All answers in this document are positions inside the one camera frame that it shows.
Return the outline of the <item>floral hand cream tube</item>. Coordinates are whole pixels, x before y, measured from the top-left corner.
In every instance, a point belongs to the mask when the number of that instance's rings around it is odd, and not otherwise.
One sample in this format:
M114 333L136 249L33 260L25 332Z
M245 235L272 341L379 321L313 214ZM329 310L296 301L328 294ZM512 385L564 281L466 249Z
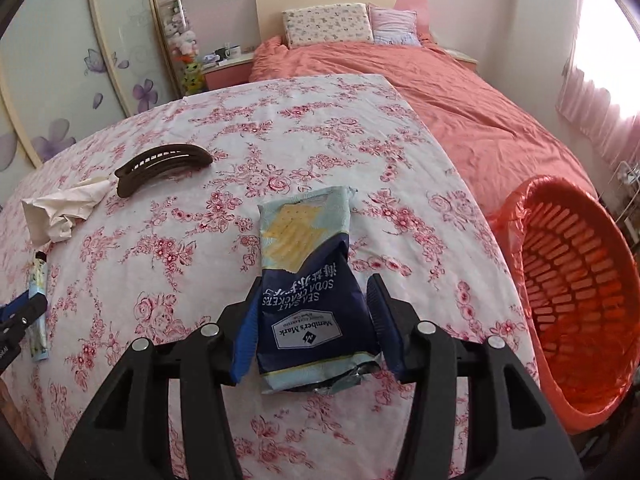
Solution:
M37 299L38 307L38 318L29 326L28 332L30 356L34 362L40 362L49 357L46 327L48 277L47 255L44 252L36 252L28 276L28 296Z

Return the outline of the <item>navy soda cracker bag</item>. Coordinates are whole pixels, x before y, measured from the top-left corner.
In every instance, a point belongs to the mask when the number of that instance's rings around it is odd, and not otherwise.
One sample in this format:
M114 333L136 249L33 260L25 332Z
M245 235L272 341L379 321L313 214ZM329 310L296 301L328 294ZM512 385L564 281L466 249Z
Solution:
M334 393L380 370L382 352L348 264L351 188L260 205L257 363L266 393Z

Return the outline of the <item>crumpled white tissue paper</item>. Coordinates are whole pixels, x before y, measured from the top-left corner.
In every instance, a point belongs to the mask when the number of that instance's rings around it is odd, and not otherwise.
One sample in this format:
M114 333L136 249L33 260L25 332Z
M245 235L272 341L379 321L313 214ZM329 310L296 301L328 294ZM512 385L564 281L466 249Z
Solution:
M66 190L22 200L32 244L41 247L69 240L76 223L89 218L112 186L109 177L95 177Z

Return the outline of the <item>floral pink white tablecloth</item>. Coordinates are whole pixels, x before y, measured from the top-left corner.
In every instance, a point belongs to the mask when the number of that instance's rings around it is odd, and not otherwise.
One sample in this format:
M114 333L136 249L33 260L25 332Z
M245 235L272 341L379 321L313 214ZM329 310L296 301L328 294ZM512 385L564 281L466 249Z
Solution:
M212 164L109 192L66 242L48 248L50 354L23 353L9 392L47 470L100 383L138 337L189 335L243 299L260 270L263 203L333 185L352 198L348 261L454 336L502 338L536 370L525 316L485 216L496 193L434 120L380 76L255 82L131 117L66 148L1 211L1 297L27 285L35 249L22 203L111 174L153 146L193 143Z

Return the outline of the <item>salmon pink bed duvet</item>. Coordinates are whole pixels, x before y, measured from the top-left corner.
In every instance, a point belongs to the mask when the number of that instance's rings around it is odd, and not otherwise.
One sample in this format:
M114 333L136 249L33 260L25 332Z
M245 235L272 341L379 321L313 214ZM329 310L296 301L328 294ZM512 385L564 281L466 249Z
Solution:
M565 144L434 44L337 42L291 49L273 37L255 51L250 80L327 74L384 76L437 139L485 214L532 177L560 177L596 192Z

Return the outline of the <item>orange laundry basket bin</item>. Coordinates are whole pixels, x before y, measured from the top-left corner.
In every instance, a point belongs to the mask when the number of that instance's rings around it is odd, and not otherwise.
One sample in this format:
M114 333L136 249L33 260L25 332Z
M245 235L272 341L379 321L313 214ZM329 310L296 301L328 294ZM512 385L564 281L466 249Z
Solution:
M490 225L542 392L569 434L603 424L639 364L639 275L622 232L591 195L551 176L523 182Z

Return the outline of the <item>dark brown hair clip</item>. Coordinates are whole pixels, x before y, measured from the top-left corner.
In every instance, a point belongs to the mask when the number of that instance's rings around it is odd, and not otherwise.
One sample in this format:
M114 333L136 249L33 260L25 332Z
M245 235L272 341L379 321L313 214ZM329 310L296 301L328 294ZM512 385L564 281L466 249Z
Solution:
M128 198L164 172L184 167L202 169L210 166L213 156L205 148L194 144L165 144L137 154L115 170L116 192Z

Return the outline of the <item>yellow green plush toy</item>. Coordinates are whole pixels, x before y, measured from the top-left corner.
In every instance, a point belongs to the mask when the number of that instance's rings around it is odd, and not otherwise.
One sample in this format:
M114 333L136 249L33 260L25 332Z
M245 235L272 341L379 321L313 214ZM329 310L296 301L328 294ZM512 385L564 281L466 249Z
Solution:
M199 62L186 63L182 75L182 88L186 96L193 96L204 91L206 81Z

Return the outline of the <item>wardrobe with purple flowers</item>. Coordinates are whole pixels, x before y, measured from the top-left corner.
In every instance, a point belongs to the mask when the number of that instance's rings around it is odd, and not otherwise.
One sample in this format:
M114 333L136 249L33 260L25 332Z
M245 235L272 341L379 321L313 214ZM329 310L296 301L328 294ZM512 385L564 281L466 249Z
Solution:
M23 0L1 37L1 130L35 166L176 95L153 0Z

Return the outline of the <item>pink white nightstand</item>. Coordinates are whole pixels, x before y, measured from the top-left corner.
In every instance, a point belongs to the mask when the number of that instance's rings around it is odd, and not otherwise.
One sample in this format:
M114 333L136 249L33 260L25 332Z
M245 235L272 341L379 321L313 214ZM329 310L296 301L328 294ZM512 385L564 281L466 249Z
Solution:
M205 65L202 69L209 91L247 84L253 68L254 53L243 53L237 58L223 60L217 65Z

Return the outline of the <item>white mug on nightstand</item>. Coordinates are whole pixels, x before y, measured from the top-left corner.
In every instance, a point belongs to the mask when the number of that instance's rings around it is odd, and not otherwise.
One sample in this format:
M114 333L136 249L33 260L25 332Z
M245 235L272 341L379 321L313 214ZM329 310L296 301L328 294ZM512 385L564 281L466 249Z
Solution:
M234 60L235 58L238 58L241 54L242 54L242 48L240 46L231 46L224 51L224 56L226 57L227 60Z

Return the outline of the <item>striped pink pillow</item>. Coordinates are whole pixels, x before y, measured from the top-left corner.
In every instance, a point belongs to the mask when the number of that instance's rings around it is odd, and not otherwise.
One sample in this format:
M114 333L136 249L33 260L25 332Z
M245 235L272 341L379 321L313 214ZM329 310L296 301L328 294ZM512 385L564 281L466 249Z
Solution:
M375 44L420 47L416 11L369 4L368 14Z

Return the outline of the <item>pink window curtain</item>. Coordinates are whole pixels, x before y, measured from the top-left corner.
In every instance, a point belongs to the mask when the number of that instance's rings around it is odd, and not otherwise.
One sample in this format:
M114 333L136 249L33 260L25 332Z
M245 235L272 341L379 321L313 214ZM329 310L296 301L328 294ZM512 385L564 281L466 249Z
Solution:
M556 109L615 166L639 161L639 29L617 0L577 0Z

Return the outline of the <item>floral cream pillow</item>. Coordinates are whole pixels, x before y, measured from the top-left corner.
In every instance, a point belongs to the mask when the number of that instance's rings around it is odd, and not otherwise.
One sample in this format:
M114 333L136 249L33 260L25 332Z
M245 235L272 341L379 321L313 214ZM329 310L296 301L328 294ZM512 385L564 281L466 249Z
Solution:
M367 7L361 2L285 10L282 20L291 49L332 42L373 42Z

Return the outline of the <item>plush toy display tube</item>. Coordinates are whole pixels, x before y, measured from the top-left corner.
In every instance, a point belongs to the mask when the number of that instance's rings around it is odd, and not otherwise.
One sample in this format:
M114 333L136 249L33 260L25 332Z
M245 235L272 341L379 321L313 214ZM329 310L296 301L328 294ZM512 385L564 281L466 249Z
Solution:
M167 0L160 4L160 31L163 33L166 52L180 93L186 94L183 78L186 70L200 55L198 40L186 13L186 0Z

